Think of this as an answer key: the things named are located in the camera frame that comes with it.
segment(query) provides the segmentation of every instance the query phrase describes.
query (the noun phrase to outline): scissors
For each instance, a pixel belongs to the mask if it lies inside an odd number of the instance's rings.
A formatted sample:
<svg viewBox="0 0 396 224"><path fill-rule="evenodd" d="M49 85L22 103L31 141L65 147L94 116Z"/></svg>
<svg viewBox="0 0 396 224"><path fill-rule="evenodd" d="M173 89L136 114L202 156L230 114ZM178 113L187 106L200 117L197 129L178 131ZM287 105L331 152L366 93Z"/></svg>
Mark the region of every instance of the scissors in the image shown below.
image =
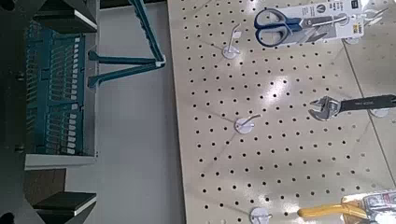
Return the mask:
<svg viewBox="0 0 396 224"><path fill-rule="evenodd" d="M268 12L275 15L278 21L267 22L265 24L260 24L258 18L263 12ZM324 17L314 17L314 18L288 18L282 12L274 9L267 8L259 12L254 20L254 27L257 29L256 38L260 44L267 48L272 48L278 46L285 41L285 39L292 35L293 32L299 32L304 29L318 28L319 26L326 24L334 24L335 22L344 21L347 16L324 16ZM277 33L280 38L275 43L265 43L262 41L261 34L264 33Z"/></svg>

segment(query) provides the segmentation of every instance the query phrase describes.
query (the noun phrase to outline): pegboard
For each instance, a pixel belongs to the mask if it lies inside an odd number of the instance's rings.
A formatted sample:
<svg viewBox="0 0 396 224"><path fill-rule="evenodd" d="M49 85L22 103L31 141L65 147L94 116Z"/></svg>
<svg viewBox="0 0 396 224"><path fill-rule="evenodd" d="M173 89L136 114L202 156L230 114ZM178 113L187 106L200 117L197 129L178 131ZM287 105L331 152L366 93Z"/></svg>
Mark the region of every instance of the pegboard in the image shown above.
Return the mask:
<svg viewBox="0 0 396 224"><path fill-rule="evenodd" d="M366 8L388 8L383 19L366 26L365 36L356 45L346 45L364 96L395 94L396 92L396 4L393 1L371 1ZM389 168L396 175L396 110L391 109L384 118L373 117L373 122L388 158Z"/></svg>
<svg viewBox="0 0 396 224"><path fill-rule="evenodd" d="M188 223L250 223L266 207L270 223L342 223L340 215L303 220L300 207L394 188L366 111L320 122L309 102L361 97L341 41L264 49L253 20L264 7L311 2L168 2L183 185ZM240 54L221 50L234 41ZM233 123L261 114L251 133Z"/></svg>

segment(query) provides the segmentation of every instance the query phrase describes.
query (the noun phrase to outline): blue scissors handle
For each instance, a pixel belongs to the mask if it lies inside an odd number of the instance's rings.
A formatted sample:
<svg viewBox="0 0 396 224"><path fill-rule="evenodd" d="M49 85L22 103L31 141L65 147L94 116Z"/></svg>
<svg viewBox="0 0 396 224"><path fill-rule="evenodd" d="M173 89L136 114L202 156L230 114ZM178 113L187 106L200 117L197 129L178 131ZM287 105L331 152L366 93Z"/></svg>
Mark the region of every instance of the blue scissors handle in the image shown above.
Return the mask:
<svg viewBox="0 0 396 224"><path fill-rule="evenodd" d="M265 24L259 24L258 18L263 12L270 12L274 15L276 15L279 18L279 21L277 22L269 22ZM256 31L256 39L259 41L259 43L267 48L272 48L275 46L280 45L285 41L285 39L290 35L291 32L298 32L302 31L303 28L300 25L302 19L300 18L288 18L286 17L282 12L273 9L273 8L267 8L259 12L254 20L254 27L257 29ZM261 39L261 32L265 33L279 33L280 34L280 39L274 43L274 44L267 44L262 41Z"/></svg>

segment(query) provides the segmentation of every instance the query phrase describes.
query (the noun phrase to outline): scissors packaging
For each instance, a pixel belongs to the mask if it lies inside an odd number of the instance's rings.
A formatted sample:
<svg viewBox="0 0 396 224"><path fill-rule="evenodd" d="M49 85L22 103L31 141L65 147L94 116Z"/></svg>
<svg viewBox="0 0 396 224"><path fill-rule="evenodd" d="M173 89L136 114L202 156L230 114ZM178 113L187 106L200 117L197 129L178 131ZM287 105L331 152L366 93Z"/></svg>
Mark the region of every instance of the scissors packaging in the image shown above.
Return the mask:
<svg viewBox="0 0 396 224"><path fill-rule="evenodd" d="M360 0L341 0L297 7L264 8L255 17L256 39L267 48L359 38L364 35Z"/></svg>

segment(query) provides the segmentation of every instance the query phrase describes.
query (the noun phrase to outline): yellow tool handle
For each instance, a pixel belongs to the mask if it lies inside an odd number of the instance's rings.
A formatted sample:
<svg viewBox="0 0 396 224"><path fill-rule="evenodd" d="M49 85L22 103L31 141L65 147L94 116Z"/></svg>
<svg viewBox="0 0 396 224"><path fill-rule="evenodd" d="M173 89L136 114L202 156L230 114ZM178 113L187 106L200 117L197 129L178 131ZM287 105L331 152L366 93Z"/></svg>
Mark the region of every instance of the yellow tool handle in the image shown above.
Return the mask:
<svg viewBox="0 0 396 224"><path fill-rule="evenodd" d="M318 207L301 208L297 211L300 217L322 217L337 213L368 219L364 210L348 203L324 204Z"/></svg>

